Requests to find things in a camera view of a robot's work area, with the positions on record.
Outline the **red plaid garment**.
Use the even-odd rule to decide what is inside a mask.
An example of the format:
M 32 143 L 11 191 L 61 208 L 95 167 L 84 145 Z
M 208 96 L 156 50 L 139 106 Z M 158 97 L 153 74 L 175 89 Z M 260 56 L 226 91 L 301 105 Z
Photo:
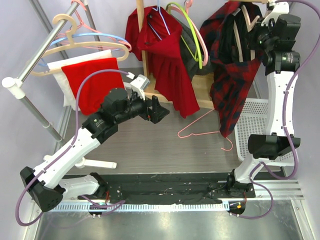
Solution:
M 233 15 L 241 2 L 228 1 L 200 27 L 210 62 L 215 66 L 209 95 L 219 115 L 220 133 L 230 135 L 238 122 L 251 85 L 262 62 L 256 50 L 251 61 L 235 61 Z

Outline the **dark red skirt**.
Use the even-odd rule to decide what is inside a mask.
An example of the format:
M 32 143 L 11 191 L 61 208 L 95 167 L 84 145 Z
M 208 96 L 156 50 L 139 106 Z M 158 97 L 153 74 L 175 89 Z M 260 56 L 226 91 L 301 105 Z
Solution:
M 131 52 L 142 60 L 142 51 L 147 52 L 148 69 L 155 77 L 155 89 L 173 103 L 174 109 L 186 118 L 200 107 L 197 103 L 191 80 L 186 71 L 180 52 L 182 26 L 162 10 L 170 35 L 158 40 L 147 24 L 152 6 L 144 8 L 144 19 L 139 30 L 135 10 L 128 16 L 125 39 L 131 44 Z

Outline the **grey dotted garment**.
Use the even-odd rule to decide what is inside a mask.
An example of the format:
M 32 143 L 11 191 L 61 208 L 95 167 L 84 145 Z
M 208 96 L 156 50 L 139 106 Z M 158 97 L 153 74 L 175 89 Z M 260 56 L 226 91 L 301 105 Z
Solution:
M 179 21 L 177 18 L 176 20 L 182 26 L 182 31 L 181 31 L 181 36 L 182 36 L 183 34 L 186 33 L 185 30 L 183 30 L 183 25 L 185 24 Z M 207 65 L 203 66 L 202 69 L 199 69 L 198 63 L 196 63 L 192 58 L 191 54 L 189 53 L 185 44 L 183 43 L 183 40 L 181 37 L 180 37 L 179 44 L 180 44 L 180 55 L 182 58 L 182 62 L 185 66 L 185 69 L 187 71 L 187 74 L 190 80 L 192 80 L 195 75 L 204 76 L 214 72 L 215 66 L 211 63 L 210 58 L 208 58 Z

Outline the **white plastic laundry basket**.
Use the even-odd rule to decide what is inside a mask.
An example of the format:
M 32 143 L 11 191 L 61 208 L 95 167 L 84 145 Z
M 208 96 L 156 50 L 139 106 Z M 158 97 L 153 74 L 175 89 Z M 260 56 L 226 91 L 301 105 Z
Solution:
M 235 125 L 235 142 L 238 160 L 243 162 L 249 153 L 250 135 L 262 135 L 267 122 L 268 100 L 247 98 Z

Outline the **blue wire hanger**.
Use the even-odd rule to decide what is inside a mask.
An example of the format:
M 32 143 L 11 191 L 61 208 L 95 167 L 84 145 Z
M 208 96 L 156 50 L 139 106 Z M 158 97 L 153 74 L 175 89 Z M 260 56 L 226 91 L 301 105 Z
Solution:
M 157 0 L 156 5 L 151 8 L 150 13 L 147 15 L 147 25 L 159 41 L 171 34 L 162 11 L 163 8 L 160 6 L 160 1 Z

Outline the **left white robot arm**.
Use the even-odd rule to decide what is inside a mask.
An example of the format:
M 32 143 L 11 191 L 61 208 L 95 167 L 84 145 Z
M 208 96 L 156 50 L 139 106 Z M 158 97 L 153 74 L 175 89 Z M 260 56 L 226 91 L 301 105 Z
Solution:
M 78 196 L 102 199 L 108 187 L 96 172 L 71 179 L 63 177 L 85 155 L 114 135 L 119 124 L 137 116 L 157 124 L 169 113 L 155 95 L 142 99 L 137 92 L 128 96 L 123 88 L 112 89 L 98 111 L 87 118 L 69 142 L 42 164 L 20 171 L 27 192 L 43 212 L 54 209 L 62 200 Z

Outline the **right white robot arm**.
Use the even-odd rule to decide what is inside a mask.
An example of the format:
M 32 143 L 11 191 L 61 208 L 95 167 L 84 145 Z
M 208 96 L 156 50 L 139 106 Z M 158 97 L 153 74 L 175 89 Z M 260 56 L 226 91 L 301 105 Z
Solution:
M 227 177 L 225 190 L 230 197 L 253 190 L 251 181 L 264 166 L 294 165 L 280 158 L 301 144 L 292 123 L 293 94 L 298 79 L 294 74 L 301 63 L 300 54 L 293 51 L 293 46 L 300 27 L 300 17 L 282 13 L 277 18 L 260 18 L 247 34 L 248 47 L 263 51 L 268 109 L 263 133 L 249 136 L 248 154 Z

